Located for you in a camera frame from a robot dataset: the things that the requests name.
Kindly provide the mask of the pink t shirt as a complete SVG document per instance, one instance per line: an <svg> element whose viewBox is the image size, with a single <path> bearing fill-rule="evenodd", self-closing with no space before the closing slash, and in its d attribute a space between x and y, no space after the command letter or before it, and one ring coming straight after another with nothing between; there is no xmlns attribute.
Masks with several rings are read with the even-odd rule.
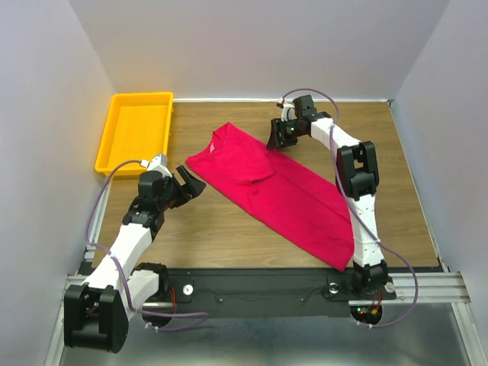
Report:
<svg viewBox="0 0 488 366"><path fill-rule="evenodd" d="M344 271L355 244L335 185L228 122L188 167L224 197L285 239Z"/></svg>

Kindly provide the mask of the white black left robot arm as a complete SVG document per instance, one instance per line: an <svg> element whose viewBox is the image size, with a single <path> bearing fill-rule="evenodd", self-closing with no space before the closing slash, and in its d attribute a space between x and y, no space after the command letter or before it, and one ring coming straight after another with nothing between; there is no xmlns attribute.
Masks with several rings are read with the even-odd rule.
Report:
<svg viewBox="0 0 488 366"><path fill-rule="evenodd" d="M169 294L164 265L140 263L153 243L168 209L203 193L206 185L182 165L179 181L162 163L149 165L138 181L137 196L122 219L119 233L98 267L63 298L64 344L118 353L126 342L130 319L143 315L146 300Z"/></svg>

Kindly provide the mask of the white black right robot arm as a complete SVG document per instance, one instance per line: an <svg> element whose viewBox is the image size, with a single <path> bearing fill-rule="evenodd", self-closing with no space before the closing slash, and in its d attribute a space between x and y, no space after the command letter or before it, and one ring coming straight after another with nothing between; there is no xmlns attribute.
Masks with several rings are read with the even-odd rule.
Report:
<svg viewBox="0 0 488 366"><path fill-rule="evenodd" d="M377 233L375 198L379 185L376 149L336 125L326 112L319 112L311 95L282 98L277 107L281 116L271 121L267 149L283 149L308 135L331 152L335 183L345 198L354 239L351 289L359 297L369 297L388 281L387 263Z"/></svg>

